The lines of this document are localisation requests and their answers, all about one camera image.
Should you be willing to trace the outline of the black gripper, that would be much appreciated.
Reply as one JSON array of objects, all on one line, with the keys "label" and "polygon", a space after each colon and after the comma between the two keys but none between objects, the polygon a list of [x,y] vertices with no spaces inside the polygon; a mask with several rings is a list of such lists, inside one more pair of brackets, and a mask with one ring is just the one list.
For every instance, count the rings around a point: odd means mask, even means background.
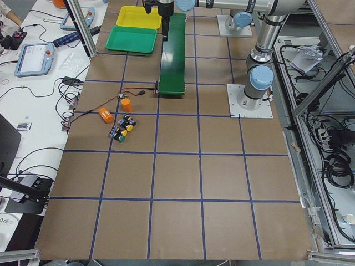
[{"label": "black gripper", "polygon": [[[151,13],[155,0],[143,0],[143,7],[147,14]],[[174,1],[173,0],[158,0],[157,3],[158,14],[162,17],[162,38],[163,41],[168,40],[169,34],[169,18],[174,13]]]}]

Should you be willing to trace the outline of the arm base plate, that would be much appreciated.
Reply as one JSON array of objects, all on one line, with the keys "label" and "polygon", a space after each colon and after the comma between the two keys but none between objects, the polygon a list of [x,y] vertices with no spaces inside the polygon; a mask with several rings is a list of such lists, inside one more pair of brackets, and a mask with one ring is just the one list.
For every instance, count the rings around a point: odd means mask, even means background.
[{"label": "arm base plate", "polygon": [[245,95],[243,84],[227,84],[230,117],[250,119],[273,119],[267,91],[262,99],[250,99]]},{"label": "arm base plate", "polygon": [[222,37],[238,37],[252,38],[252,30],[249,25],[238,27],[232,17],[229,15],[218,15],[217,22],[219,27],[219,36]]}]

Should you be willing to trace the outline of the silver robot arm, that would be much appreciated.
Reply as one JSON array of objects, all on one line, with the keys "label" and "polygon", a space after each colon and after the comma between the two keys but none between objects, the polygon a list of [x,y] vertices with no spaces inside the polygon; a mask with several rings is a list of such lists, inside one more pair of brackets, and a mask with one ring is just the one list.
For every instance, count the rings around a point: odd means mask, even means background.
[{"label": "silver robot arm", "polygon": [[289,14],[303,5],[304,1],[142,1],[147,14],[152,6],[157,6],[162,17],[163,40],[167,41],[170,17],[174,6],[182,12],[195,7],[206,9],[229,9],[226,28],[243,28],[251,23],[254,11],[264,12],[265,17],[255,47],[247,58],[248,81],[237,95],[237,103],[245,110],[256,110],[263,102],[264,93],[271,87],[274,74],[268,66],[272,58],[273,46]]},{"label": "silver robot arm", "polygon": [[245,11],[230,10],[224,22],[227,36],[251,38],[252,14]]}]

